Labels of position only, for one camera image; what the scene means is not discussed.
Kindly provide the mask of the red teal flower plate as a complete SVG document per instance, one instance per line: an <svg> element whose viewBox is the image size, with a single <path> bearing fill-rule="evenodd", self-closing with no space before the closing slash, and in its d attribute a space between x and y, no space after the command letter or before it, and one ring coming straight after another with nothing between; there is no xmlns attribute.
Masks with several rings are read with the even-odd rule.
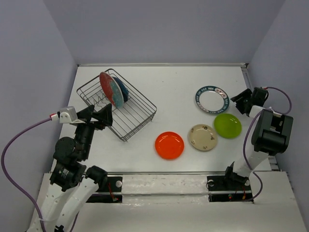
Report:
<svg viewBox="0 0 309 232"><path fill-rule="evenodd" d="M101 72L99 74L101 88L107 99L116 108L122 108L124 105L124 97L117 82L109 74Z"/></svg>

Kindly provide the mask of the beige plate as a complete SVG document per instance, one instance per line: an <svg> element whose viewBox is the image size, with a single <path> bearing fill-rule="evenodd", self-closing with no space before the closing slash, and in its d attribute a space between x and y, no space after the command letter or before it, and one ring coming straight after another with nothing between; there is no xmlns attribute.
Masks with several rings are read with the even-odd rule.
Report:
<svg viewBox="0 0 309 232"><path fill-rule="evenodd" d="M194 125L188 132L190 144L197 150L207 152L214 149L218 143L216 131L209 125Z"/></svg>

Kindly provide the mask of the wire dish rack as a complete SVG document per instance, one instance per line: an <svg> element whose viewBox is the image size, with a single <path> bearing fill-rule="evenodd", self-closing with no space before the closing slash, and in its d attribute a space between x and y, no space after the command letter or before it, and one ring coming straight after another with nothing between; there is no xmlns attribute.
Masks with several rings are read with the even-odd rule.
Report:
<svg viewBox="0 0 309 232"><path fill-rule="evenodd" d="M152 121L157 107L116 70L110 68L105 72L112 78L122 81L128 90L128 101L124 103L124 106L112 107L113 124L110 126L110 130L120 140L126 142ZM96 111L110 103L100 86L99 76L77 88L76 92L87 105L94 105Z"/></svg>

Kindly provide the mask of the orange plate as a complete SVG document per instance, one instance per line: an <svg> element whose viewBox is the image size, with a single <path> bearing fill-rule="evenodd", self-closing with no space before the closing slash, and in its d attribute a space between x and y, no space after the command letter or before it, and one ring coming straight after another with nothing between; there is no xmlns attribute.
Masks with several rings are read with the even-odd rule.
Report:
<svg viewBox="0 0 309 232"><path fill-rule="evenodd" d="M158 135L154 146L159 157L165 160L175 160L179 158L184 151L184 141L182 137L172 131L166 131Z"/></svg>

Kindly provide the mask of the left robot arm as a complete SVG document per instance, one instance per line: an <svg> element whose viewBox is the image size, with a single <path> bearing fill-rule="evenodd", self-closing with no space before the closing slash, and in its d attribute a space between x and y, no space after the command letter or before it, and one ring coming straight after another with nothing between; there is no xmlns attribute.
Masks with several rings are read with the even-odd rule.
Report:
<svg viewBox="0 0 309 232"><path fill-rule="evenodd" d="M105 170L81 164L89 157L94 132L113 123L110 103L99 111L94 108L91 105L76 112L73 106L68 106L50 115L52 121L74 125L76 130L74 137L62 137L55 145L56 165L47 194L28 231L66 232L90 196L106 188L108 173Z"/></svg>

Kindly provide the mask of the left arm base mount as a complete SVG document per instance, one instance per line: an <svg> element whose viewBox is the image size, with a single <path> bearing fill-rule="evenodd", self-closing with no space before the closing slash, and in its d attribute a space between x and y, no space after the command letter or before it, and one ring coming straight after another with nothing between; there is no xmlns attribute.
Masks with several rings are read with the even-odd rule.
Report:
<svg viewBox="0 0 309 232"><path fill-rule="evenodd" d="M87 203L122 203L122 176L108 176L107 183L93 193Z"/></svg>

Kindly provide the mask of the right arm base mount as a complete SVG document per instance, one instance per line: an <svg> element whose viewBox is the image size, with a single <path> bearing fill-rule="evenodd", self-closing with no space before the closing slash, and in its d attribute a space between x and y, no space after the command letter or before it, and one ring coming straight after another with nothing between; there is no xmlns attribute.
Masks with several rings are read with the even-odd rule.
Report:
<svg viewBox="0 0 309 232"><path fill-rule="evenodd" d="M223 175L207 176L206 188L209 202L241 202L252 200L253 194L247 177L238 176L233 172L232 163Z"/></svg>

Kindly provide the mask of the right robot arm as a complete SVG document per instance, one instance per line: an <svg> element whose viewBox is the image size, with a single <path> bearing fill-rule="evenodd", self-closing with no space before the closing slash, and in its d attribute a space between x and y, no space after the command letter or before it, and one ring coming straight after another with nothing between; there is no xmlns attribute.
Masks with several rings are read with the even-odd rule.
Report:
<svg viewBox="0 0 309 232"><path fill-rule="evenodd" d="M264 107L269 97L269 89L277 90L287 98L289 109L286 113ZM290 142L294 122L293 117L289 116L292 101L287 93L277 87L246 89L232 97L231 101L236 104L241 114L253 120L245 135L242 158L228 166L222 178L222 184L226 189L244 185L255 168L268 156L284 153Z"/></svg>

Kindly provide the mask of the green plate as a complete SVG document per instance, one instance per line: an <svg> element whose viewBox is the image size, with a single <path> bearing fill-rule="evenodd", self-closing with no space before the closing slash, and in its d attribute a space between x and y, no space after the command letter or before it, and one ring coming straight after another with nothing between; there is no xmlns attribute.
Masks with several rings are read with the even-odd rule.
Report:
<svg viewBox="0 0 309 232"><path fill-rule="evenodd" d="M232 114L220 114L213 122L218 135L226 139L237 138L242 132L240 120Z"/></svg>

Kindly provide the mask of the dark blue leaf plate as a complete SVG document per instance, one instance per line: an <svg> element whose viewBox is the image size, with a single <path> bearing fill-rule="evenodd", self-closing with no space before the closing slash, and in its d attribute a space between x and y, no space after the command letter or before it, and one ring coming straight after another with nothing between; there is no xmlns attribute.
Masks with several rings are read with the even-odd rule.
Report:
<svg viewBox="0 0 309 232"><path fill-rule="evenodd" d="M116 81L116 83L119 85L123 98L124 98L124 102L128 101L128 97L129 97L129 91L128 89L125 87L125 85L123 84L123 82L118 78L118 77L114 77L114 80Z"/></svg>

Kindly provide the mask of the white plate teal rim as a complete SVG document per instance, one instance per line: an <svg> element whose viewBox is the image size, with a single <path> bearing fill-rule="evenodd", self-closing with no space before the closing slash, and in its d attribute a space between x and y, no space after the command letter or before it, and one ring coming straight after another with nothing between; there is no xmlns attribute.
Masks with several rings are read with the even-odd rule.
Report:
<svg viewBox="0 0 309 232"><path fill-rule="evenodd" d="M195 102L202 111L212 115L225 112L230 105L228 94L216 86L201 87L195 94Z"/></svg>

